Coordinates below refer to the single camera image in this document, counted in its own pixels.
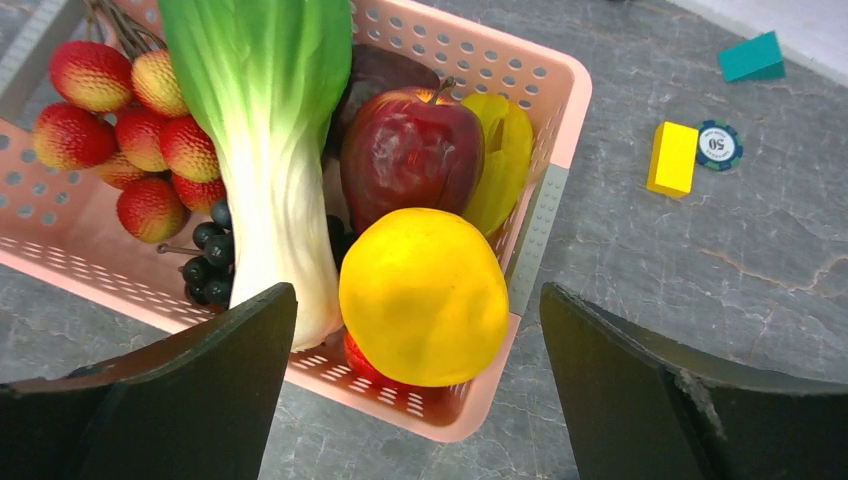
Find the red lychee bunch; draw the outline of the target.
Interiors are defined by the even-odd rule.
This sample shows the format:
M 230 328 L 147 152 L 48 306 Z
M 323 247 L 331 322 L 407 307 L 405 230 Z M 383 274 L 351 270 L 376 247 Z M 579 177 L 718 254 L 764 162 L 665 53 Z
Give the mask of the red lychee bunch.
M 122 228 L 148 244 L 171 239 L 191 214 L 212 216 L 197 247 L 231 224 L 211 139 L 189 114 L 162 39 L 113 1 L 89 1 L 83 40 L 60 44 L 48 79 L 61 100 L 33 127 L 35 154 L 61 171 L 92 170 L 118 190 Z

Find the green white bok choy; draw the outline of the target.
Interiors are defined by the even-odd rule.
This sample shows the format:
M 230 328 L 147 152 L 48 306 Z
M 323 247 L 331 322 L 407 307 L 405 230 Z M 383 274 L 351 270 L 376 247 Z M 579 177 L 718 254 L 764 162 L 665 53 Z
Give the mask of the green white bok choy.
M 290 283 L 293 351 L 342 324 L 322 153 L 349 80 L 346 1 L 169 0 L 159 5 L 189 111 L 214 143 L 235 242 L 230 302 Z

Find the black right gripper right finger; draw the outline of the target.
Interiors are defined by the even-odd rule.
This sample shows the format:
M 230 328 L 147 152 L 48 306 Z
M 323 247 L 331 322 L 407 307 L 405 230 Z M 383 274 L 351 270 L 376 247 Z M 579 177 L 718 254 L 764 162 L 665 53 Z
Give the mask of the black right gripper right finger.
M 583 479 L 843 479 L 847 387 L 732 362 L 546 283 L 540 321 Z

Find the yellow lemon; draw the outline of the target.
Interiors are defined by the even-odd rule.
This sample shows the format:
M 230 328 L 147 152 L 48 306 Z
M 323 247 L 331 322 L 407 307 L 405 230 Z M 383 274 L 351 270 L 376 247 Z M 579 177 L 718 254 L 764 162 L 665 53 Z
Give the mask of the yellow lemon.
M 418 387 L 465 383 L 495 359 L 509 325 L 505 277 L 486 238 L 461 217 L 393 211 L 344 257 L 347 331 L 383 376 Z

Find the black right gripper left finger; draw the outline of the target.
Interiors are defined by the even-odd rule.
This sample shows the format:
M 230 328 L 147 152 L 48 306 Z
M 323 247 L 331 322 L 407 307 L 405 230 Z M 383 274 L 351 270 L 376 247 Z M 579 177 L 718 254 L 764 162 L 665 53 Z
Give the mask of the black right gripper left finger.
M 1 387 L 5 479 L 254 479 L 297 301 L 274 285 L 128 354 Z

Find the dark purple fruit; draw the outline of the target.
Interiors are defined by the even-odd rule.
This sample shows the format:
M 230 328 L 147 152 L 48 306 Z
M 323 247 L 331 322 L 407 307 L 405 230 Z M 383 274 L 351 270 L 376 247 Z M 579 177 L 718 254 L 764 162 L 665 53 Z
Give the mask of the dark purple fruit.
M 406 87 L 436 89 L 439 85 L 437 74 L 415 60 L 374 45 L 354 45 L 349 81 L 332 115 L 324 155 L 339 157 L 350 123 L 369 99 L 385 91 Z

